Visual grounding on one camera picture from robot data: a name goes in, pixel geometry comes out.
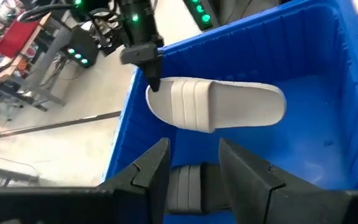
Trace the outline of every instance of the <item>metal frame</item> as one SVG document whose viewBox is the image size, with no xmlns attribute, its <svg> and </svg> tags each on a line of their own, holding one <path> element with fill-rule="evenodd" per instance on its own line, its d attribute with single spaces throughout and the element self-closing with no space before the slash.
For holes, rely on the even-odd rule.
<svg viewBox="0 0 358 224">
<path fill-rule="evenodd" d="M 49 86 L 42 86 L 41 83 L 43 79 L 45 78 L 45 75 L 50 68 L 51 64 L 53 63 L 53 60 L 55 58 L 55 55 L 60 51 L 60 49 L 65 46 L 70 38 L 71 38 L 71 30 L 67 26 L 63 26 L 62 23 L 56 21 L 54 18 L 50 18 L 48 22 L 51 22 L 54 26 L 59 27 L 58 34 L 52 41 L 52 43 L 49 45 L 49 48 L 47 52 L 45 53 L 42 60 L 36 65 L 34 68 L 32 79 L 31 81 L 27 81 L 21 77 L 15 76 L 14 74 L 11 75 L 11 80 L 15 83 L 20 84 L 20 86 L 27 90 L 32 91 L 34 93 L 33 97 L 34 99 L 37 99 L 35 101 L 30 100 L 29 98 L 26 98 L 18 93 L 13 93 L 6 90 L 0 90 L 5 95 L 9 95 L 13 98 L 18 99 L 19 101 L 23 101 L 27 104 L 30 104 L 31 106 L 41 110 L 41 111 L 47 111 L 48 109 L 42 106 L 42 103 L 53 101 L 59 105 L 65 106 L 66 102 L 60 99 L 59 97 L 51 94 L 51 90 L 56 84 L 56 81 L 62 72 L 65 62 L 67 61 L 67 58 L 64 58 L 62 63 L 55 69 L 53 72 L 52 80 L 50 82 Z"/>
</svg>

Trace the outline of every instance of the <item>concrete floor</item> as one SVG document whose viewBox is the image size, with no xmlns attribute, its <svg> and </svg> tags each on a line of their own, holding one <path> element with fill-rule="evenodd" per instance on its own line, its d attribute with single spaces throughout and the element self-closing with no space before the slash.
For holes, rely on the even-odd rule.
<svg viewBox="0 0 358 224">
<path fill-rule="evenodd" d="M 155 16 L 166 44 L 201 33 L 180 0 L 159 1 Z M 6 118 L 0 117 L 0 131 L 122 110 L 135 68 L 121 65 L 121 50 L 108 57 L 99 55 L 97 64 L 85 71 L 67 65 L 53 89 L 55 95 L 67 102 L 66 106 L 48 103 L 46 113 L 26 106 L 15 111 L 11 122 L 6 123 Z M 66 80 L 78 75 L 74 80 Z M 42 186 L 98 185 L 110 160 L 117 121 L 118 118 L 111 118 L 0 138 L 0 168 L 39 175 Z"/>
</svg>

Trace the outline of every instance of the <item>blue plastic bin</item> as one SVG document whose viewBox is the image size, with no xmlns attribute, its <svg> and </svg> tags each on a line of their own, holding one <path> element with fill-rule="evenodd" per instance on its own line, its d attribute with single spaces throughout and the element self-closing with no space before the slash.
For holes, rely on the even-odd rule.
<svg viewBox="0 0 358 224">
<path fill-rule="evenodd" d="M 358 16 L 350 0 L 289 2 L 163 51 L 165 77 L 270 83 L 284 92 L 287 113 L 273 126 L 185 131 L 150 112 L 137 71 L 106 177 L 162 137 L 171 139 L 172 166 L 218 163 L 219 138 L 229 138 L 321 188 L 358 189 Z M 165 223 L 234 219 L 167 215 Z"/>
</svg>

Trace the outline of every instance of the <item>green led light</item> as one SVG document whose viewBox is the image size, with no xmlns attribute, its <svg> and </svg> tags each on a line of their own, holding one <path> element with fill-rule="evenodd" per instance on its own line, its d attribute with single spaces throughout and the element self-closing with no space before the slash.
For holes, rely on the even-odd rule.
<svg viewBox="0 0 358 224">
<path fill-rule="evenodd" d="M 133 14 L 132 15 L 132 21 L 134 21 L 134 22 L 139 21 L 139 15 L 138 14 Z"/>
<path fill-rule="evenodd" d="M 203 9 L 203 7 L 201 5 L 197 5 L 196 10 L 197 10 L 198 13 L 204 12 L 204 9 Z"/>
<path fill-rule="evenodd" d="M 201 19 L 203 20 L 203 22 L 207 23 L 207 22 L 209 22 L 211 20 L 211 16 L 208 15 L 208 14 L 205 14 L 205 15 L 202 16 Z"/>
</svg>

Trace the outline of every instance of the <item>red chair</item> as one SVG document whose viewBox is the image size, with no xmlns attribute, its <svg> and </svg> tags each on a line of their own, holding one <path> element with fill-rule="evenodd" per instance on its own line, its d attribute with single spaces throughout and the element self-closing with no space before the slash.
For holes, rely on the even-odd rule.
<svg viewBox="0 0 358 224">
<path fill-rule="evenodd" d="M 20 53 L 28 39 L 37 28 L 39 21 L 14 21 L 0 40 L 0 54 L 14 58 Z"/>
</svg>

